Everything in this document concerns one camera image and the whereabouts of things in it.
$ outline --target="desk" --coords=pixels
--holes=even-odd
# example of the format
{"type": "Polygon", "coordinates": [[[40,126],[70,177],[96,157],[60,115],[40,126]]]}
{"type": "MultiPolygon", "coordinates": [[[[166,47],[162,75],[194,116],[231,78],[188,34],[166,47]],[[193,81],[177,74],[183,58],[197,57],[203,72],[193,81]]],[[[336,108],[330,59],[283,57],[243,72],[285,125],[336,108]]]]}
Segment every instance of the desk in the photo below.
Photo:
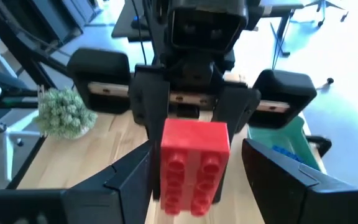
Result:
{"type": "MultiPolygon", "coordinates": [[[[226,75],[226,78],[244,79],[239,75],[226,75]]],[[[210,118],[210,113],[200,116],[202,120],[210,118]]],[[[151,202],[146,223],[264,223],[242,164],[241,143],[246,136],[247,128],[234,136],[221,201],[206,216],[194,218],[189,213],[181,213],[172,218],[160,210],[157,202],[151,202]]],[[[47,138],[18,189],[71,187],[118,160],[146,139],[144,127],[133,122],[130,111],[119,116],[99,114],[95,127],[76,141],[47,138]]],[[[315,151],[314,154],[324,170],[318,153],[315,151]]]]}
{"type": "MultiPolygon", "coordinates": [[[[134,0],[136,9],[139,14],[143,12],[142,0],[134,0]]],[[[291,13],[295,9],[304,8],[301,0],[261,0],[260,7],[271,7],[271,12],[263,14],[262,17],[281,17],[280,25],[277,30],[273,29],[275,38],[277,39],[278,46],[283,55],[288,56],[289,52],[281,49],[284,40],[284,31],[290,20],[291,13]]],[[[135,10],[130,1],[126,1],[122,11],[114,27],[111,37],[127,37],[129,42],[140,41],[139,31],[131,27],[131,22],[135,18],[135,10]]],[[[143,41],[150,41],[150,34],[148,30],[140,31],[143,41]]]]}

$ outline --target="blue object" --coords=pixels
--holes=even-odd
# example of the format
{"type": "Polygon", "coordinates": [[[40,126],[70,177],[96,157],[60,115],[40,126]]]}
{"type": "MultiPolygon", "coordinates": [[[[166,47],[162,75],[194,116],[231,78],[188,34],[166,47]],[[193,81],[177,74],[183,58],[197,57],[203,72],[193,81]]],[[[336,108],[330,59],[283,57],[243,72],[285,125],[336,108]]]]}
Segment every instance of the blue object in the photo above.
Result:
{"type": "Polygon", "coordinates": [[[305,163],[303,162],[303,160],[301,158],[299,158],[297,155],[295,155],[294,153],[291,153],[290,151],[286,150],[285,148],[283,147],[280,147],[280,146],[273,146],[272,148],[274,151],[276,152],[279,152],[281,154],[283,154],[284,156],[288,156],[289,158],[291,159],[294,159],[298,162],[301,162],[301,163],[305,163]]]}

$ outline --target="green bin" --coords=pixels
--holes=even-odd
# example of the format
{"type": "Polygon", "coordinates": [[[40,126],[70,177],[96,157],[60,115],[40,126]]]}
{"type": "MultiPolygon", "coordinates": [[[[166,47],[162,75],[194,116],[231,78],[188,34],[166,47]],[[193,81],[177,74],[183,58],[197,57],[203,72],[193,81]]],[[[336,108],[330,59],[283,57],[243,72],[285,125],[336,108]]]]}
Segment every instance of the green bin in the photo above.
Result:
{"type": "Polygon", "coordinates": [[[304,124],[305,121],[297,116],[281,129],[249,127],[248,138],[262,143],[270,149],[272,149],[273,146],[282,147],[300,157],[306,165],[320,171],[303,132],[304,124]]]}

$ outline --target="potted plant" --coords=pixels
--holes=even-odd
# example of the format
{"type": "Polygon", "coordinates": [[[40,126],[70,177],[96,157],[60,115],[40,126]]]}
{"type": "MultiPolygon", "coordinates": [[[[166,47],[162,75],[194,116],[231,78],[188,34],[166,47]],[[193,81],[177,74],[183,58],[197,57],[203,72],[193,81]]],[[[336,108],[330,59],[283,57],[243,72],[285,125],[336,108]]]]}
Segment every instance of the potted plant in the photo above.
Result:
{"type": "Polygon", "coordinates": [[[97,114],[84,105],[71,89],[50,89],[39,96],[39,115],[34,118],[40,132],[58,138],[77,139],[95,124],[97,114]]]}

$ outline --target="wooden tabletop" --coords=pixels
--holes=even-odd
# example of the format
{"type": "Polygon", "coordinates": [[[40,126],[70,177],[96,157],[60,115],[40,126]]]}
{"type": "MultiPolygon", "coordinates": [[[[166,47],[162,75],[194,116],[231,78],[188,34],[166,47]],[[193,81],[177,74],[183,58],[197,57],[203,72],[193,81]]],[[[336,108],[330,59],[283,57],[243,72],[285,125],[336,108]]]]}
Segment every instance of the wooden tabletop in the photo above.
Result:
{"type": "MultiPolygon", "coordinates": [[[[203,113],[200,119],[209,120],[210,117],[210,113],[203,113]]],[[[241,142],[246,137],[247,127],[234,136],[221,201],[212,206],[207,215],[195,218],[182,212],[172,218],[161,211],[157,202],[151,201],[146,223],[263,223],[241,159],[241,142]]],[[[120,159],[146,140],[144,127],[135,124],[130,111],[119,116],[99,114],[95,127],[82,138],[57,140],[48,137],[18,189],[69,188],[120,159]]],[[[318,153],[313,151],[322,165],[318,153]]]]}

